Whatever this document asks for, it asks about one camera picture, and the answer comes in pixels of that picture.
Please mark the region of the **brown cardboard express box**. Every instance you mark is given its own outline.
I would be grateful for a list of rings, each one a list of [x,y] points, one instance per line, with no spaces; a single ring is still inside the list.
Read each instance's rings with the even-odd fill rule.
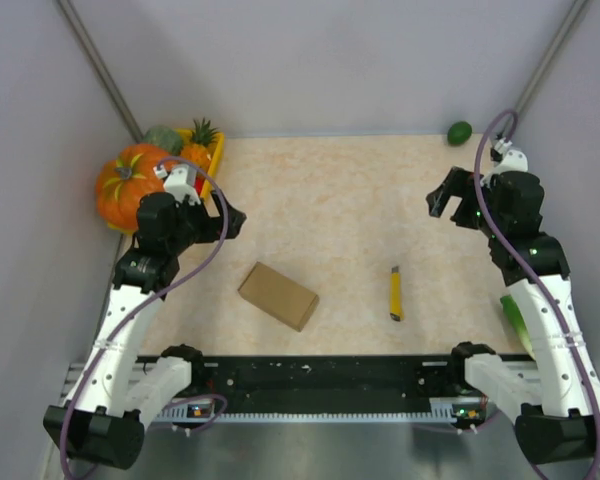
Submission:
[[[301,332],[319,295],[273,268],[257,262],[238,288],[239,295],[287,327]]]

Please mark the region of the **yellow utility knife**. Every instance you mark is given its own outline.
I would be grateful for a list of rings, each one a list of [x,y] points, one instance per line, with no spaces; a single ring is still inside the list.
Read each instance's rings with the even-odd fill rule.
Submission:
[[[389,314],[390,318],[395,322],[403,320],[401,276],[398,265],[392,267],[390,273]]]

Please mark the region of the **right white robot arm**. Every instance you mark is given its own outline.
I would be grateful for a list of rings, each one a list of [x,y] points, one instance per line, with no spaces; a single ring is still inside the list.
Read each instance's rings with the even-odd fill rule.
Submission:
[[[454,167],[426,197],[430,216],[440,216],[452,197],[460,200],[452,221],[488,238],[491,260],[529,335],[539,379],[524,379],[484,344],[463,342],[452,351],[449,388],[461,396],[476,389],[485,394],[511,421],[534,465],[600,461],[600,380],[575,315],[566,256],[541,230],[539,179],[508,171],[476,188],[473,173]]]

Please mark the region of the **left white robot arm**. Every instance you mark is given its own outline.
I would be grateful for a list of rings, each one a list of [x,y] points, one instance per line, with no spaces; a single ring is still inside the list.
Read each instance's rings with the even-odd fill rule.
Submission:
[[[69,462],[130,468],[145,433],[177,393],[196,396],[207,374],[199,351],[170,347],[135,386],[132,370],[148,326],[178,278],[179,256],[194,244],[219,249],[240,232],[246,216],[220,190],[211,197],[218,216],[208,214],[192,196],[168,192],[144,196],[137,211],[138,230],[116,264],[109,303],[98,337],[78,381],[61,406],[48,407],[43,426],[60,453],[60,466],[73,478]]]

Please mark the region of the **green lime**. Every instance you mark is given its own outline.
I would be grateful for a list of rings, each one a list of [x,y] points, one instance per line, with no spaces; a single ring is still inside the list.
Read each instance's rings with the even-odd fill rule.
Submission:
[[[446,134],[447,144],[453,147],[465,144],[473,134],[473,127],[467,121],[452,124]]]

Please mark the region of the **small pineapple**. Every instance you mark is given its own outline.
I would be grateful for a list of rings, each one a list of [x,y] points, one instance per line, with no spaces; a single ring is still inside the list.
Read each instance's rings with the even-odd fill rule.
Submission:
[[[180,156],[207,172],[212,161],[212,148],[216,145],[218,129],[205,117],[193,121],[194,128]]]

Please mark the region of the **yellow plastic tray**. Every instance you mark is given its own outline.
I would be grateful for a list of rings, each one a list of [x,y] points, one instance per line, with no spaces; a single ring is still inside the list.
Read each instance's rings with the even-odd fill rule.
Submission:
[[[211,177],[224,153],[225,135],[208,122],[192,129],[151,127],[142,141],[123,149],[101,169],[95,184],[96,209],[106,225],[125,235],[137,230],[136,210],[141,198],[161,191],[163,181],[154,173],[158,161],[169,154],[192,160]]]

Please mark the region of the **green squash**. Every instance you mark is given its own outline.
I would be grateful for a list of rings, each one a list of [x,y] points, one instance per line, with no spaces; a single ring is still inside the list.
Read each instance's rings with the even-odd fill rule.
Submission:
[[[142,137],[142,143],[159,147],[171,156],[179,156],[184,148],[184,140],[180,134],[165,125],[150,127]]]

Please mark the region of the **orange pumpkin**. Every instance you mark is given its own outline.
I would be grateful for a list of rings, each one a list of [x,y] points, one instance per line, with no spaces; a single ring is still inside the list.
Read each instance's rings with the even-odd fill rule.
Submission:
[[[154,168],[168,156],[162,148],[140,143],[126,147],[103,166],[95,185],[96,208],[110,228],[128,235],[137,230],[140,200],[164,190]]]

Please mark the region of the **green lettuce head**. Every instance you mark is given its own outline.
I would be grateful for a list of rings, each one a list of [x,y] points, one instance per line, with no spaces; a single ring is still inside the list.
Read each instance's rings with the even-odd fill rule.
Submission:
[[[500,298],[500,303],[506,319],[516,333],[524,350],[532,359],[535,359],[530,335],[516,302],[510,295],[506,295]]]

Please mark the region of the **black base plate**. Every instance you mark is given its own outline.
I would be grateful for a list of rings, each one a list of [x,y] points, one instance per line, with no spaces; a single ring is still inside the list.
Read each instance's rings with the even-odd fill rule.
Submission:
[[[482,396],[447,355],[206,356],[179,398],[216,393],[231,414],[389,414]]]

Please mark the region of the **aluminium frame rail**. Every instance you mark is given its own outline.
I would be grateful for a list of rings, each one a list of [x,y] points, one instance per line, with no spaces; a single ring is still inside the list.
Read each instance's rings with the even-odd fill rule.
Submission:
[[[227,415],[228,400],[221,394],[208,393],[179,398],[166,402],[153,421],[156,424],[176,424],[191,428],[201,424],[215,413],[225,423],[380,423],[408,422],[420,424],[455,424],[466,428],[479,425],[486,418],[483,395],[476,400],[469,397],[456,399],[431,398],[430,410],[416,413],[389,414],[231,414]]]

